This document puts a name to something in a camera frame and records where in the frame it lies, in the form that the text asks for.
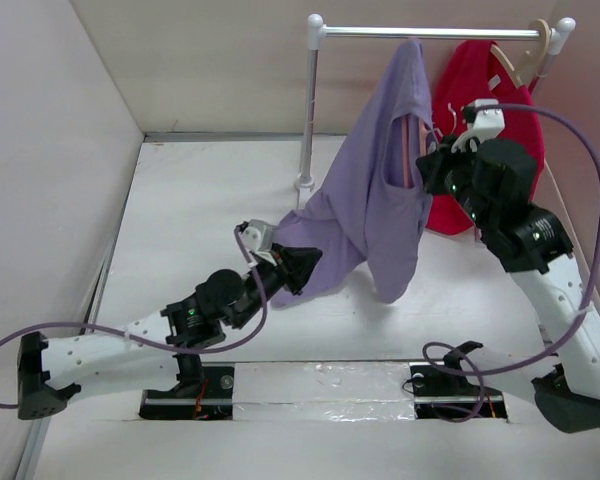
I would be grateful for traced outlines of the purple t shirt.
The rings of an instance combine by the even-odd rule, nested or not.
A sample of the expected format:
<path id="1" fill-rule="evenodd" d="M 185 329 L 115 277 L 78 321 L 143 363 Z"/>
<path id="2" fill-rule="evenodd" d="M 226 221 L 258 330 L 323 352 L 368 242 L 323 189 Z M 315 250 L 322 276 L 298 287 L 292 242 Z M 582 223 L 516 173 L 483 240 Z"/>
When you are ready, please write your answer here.
<path id="1" fill-rule="evenodd" d="M 398 49 L 374 93 L 338 150 L 321 187 L 306 204 L 278 224 L 285 246 L 315 247 L 323 256 L 303 293 L 278 293 L 272 303 L 287 307 L 339 288 L 360 264 L 367 264 L 377 298 L 391 304 L 411 282 L 418 247 L 432 204 L 422 179 L 403 183 L 397 118 Z"/>

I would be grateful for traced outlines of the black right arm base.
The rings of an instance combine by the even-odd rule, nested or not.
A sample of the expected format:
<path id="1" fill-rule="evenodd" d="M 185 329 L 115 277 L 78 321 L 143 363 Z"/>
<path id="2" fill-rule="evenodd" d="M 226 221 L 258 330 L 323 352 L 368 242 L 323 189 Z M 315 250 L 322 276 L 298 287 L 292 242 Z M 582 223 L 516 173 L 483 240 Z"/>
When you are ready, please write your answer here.
<path id="1" fill-rule="evenodd" d="M 443 373 L 427 362 L 409 364 L 402 390 L 414 400 L 416 418 L 461 423 L 467 419 L 508 419 L 502 393 L 490 387 L 480 396 L 475 378 Z"/>

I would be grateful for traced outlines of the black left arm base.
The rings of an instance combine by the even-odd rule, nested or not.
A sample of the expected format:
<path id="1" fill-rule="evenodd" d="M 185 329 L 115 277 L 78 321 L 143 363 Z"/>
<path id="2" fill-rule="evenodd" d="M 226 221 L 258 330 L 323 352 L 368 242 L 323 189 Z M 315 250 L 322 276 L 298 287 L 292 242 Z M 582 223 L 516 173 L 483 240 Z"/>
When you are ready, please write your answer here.
<path id="1" fill-rule="evenodd" d="M 191 388 L 145 390 L 138 415 L 153 421 L 228 421 L 233 419 L 234 362 L 199 363 Z"/>

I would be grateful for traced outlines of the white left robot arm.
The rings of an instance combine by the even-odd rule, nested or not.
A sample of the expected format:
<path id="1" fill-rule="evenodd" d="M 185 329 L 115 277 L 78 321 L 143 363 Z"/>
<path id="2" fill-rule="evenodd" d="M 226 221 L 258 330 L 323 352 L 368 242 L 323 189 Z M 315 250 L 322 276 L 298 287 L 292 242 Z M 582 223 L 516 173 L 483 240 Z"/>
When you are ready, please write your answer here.
<path id="1" fill-rule="evenodd" d="M 198 393 L 205 382 L 200 356 L 228 350 L 224 330 L 266 317 L 279 291 L 302 292 L 322 257 L 318 248 L 273 244 L 249 272 L 221 269 L 194 292 L 122 329 L 49 338 L 23 335 L 17 360 L 17 416 L 37 420 L 78 400 L 134 389 Z"/>

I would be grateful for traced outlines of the pink plastic hanger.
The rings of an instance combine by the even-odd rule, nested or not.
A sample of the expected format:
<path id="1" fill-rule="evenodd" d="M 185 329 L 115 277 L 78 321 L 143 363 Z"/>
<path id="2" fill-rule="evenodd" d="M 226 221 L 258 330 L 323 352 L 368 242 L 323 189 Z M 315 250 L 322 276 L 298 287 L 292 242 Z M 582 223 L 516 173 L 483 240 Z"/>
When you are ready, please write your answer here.
<path id="1" fill-rule="evenodd" d="M 426 152 L 426 128 L 432 124 L 431 94 L 422 43 L 410 39 L 401 44 L 398 60 L 397 118 L 402 145 L 403 183 L 409 189 L 421 182 L 415 160 Z"/>

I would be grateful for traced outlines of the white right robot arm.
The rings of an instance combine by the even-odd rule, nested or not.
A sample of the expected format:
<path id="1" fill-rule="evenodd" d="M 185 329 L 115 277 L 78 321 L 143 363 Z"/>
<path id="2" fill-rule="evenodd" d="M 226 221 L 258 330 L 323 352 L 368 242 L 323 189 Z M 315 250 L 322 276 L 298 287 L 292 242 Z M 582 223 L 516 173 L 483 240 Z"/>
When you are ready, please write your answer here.
<path id="1" fill-rule="evenodd" d="M 450 195 L 533 306 L 550 345 L 534 362 L 467 341 L 443 359 L 454 393 L 476 385 L 534 404 L 563 433 L 600 428 L 600 315 L 585 297 L 571 240 L 560 220 L 529 197 L 536 162 L 507 139 L 465 151 L 443 144 L 416 162 L 426 192 Z"/>

